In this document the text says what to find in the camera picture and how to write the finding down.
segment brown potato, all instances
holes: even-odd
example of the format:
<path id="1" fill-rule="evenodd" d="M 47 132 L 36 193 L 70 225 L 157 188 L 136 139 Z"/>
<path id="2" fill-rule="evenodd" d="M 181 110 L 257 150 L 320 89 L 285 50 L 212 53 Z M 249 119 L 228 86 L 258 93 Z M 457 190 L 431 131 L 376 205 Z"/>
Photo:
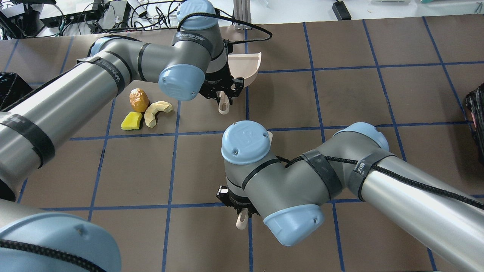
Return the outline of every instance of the brown potato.
<path id="1" fill-rule="evenodd" d="M 129 103 L 136 112 L 144 112 L 150 105 L 150 101 L 146 93 L 140 89 L 133 89 L 129 94 Z"/>

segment beige cashew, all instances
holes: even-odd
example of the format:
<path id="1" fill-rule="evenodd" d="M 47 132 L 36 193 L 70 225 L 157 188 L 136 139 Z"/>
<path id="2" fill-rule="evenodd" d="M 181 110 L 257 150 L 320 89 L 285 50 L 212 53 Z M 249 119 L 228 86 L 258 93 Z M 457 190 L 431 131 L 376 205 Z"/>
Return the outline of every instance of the beige cashew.
<path id="1" fill-rule="evenodd" d="M 154 118 L 154 115 L 158 113 L 158 111 L 164 111 L 166 113 L 170 112 L 173 110 L 173 106 L 165 101 L 158 101 L 153 104 L 151 104 L 145 111 L 145 124 L 153 128 L 156 126 L 156 119 Z"/>

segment light blue plastic cap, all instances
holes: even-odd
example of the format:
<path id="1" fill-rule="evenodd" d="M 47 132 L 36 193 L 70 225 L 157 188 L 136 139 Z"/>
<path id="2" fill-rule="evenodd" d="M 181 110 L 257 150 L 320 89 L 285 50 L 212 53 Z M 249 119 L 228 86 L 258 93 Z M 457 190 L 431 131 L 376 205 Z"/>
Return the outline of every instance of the light blue plastic cap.
<path id="1" fill-rule="evenodd" d="M 269 153 L 271 142 L 267 130 L 254 121 L 230 125 L 222 137 L 222 156 L 231 164 L 248 165 Z"/>
<path id="2" fill-rule="evenodd" d="M 197 96 L 203 81 L 205 73 L 200 68 L 190 64 L 175 64 L 161 72 L 158 85 L 169 97 L 188 101 Z"/>
<path id="3" fill-rule="evenodd" d="M 376 127 L 368 123 L 365 123 L 365 122 L 354 123 L 351 126 L 336 132 L 334 135 L 343 131 L 353 131 L 353 132 L 363 134 L 369 137 L 370 139 L 374 140 L 380 146 L 380 148 L 386 151 L 390 151 L 390 147 L 388 146 L 387 139 L 385 138 L 383 133 L 378 132 Z"/>
<path id="4" fill-rule="evenodd" d="M 177 19 L 180 22 L 185 16 L 198 12 L 215 14 L 215 9 L 207 0 L 188 0 L 181 4 L 180 10 L 177 12 Z M 211 28 L 217 23 L 217 18 L 193 16 L 188 18 L 182 27 L 186 30 L 203 30 Z"/>
<path id="5" fill-rule="evenodd" d="M 31 243 L 87 259 L 106 271 L 121 271 L 121 256 L 112 236 L 80 217 L 45 212 L 0 228 L 0 239 Z M 20 250 L 0 248 L 2 271 L 85 272 L 68 262 Z"/>
<path id="6" fill-rule="evenodd" d="M 301 242 L 323 222 L 323 212 L 315 204 L 286 208 L 264 219 L 264 224 L 284 246 L 293 246 Z"/>
<path id="7" fill-rule="evenodd" d="M 99 51 L 101 51 L 101 48 L 103 47 L 103 45 L 109 41 L 109 40 L 112 40 L 112 39 L 119 39 L 119 38 L 112 38 L 112 37 L 102 37 L 102 38 L 99 38 L 97 39 L 95 42 L 94 42 L 94 45 L 92 46 L 91 48 L 91 56 L 94 56 L 96 55 L 97 53 L 99 53 Z"/>

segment black plastic bag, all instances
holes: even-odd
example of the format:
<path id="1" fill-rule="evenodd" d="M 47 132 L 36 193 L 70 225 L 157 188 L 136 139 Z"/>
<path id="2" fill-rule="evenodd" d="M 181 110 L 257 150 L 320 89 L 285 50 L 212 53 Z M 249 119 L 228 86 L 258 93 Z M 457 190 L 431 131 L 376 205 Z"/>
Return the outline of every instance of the black plastic bag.
<path id="1" fill-rule="evenodd" d="M 4 110 L 32 91 L 16 73 L 0 73 L 0 110 Z"/>
<path id="2" fill-rule="evenodd" d="M 484 166 L 484 83 L 466 95 L 464 101 L 472 115 L 472 137 L 479 148 L 479 162 Z"/>

